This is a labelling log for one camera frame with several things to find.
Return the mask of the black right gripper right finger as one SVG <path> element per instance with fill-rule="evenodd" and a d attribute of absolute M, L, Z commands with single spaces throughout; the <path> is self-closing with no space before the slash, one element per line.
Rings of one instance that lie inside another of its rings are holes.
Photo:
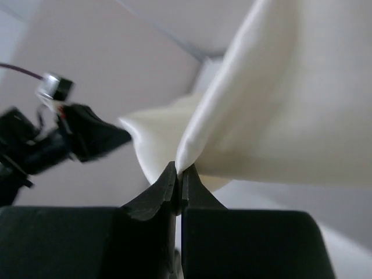
<path fill-rule="evenodd" d="M 183 173 L 181 258 L 185 278 L 334 278 L 315 220 L 293 210 L 227 209 Z"/>

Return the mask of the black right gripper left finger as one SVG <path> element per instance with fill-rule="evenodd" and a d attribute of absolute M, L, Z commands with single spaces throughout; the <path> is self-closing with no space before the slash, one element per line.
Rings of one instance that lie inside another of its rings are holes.
<path fill-rule="evenodd" d="M 1 170 L 2 278 L 167 278 L 173 271 L 174 163 L 120 208 L 14 207 L 26 183 Z"/>

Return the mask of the cream cloth napkin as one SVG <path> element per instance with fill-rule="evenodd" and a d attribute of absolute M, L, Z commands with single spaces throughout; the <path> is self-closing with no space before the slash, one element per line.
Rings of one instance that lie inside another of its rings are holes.
<path fill-rule="evenodd" d="M 255 1 L 206 87 L 121 119 L 145 177 L 371 185 L 371 2 Z"/>

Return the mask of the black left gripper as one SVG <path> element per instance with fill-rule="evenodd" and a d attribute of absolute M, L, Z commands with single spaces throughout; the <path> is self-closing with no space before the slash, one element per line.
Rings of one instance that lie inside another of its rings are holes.
<path fill-rule="evenodd" d="M 1 205 L 12 205 L 29 176 L 72 156 L 80 162 L 102 158 L 131 141 L 124 129 L 101 120 L 89 106 L 62 107 L 56 128 L 37 139 L 37 128 L 16 107 L 1 115 Z"/>

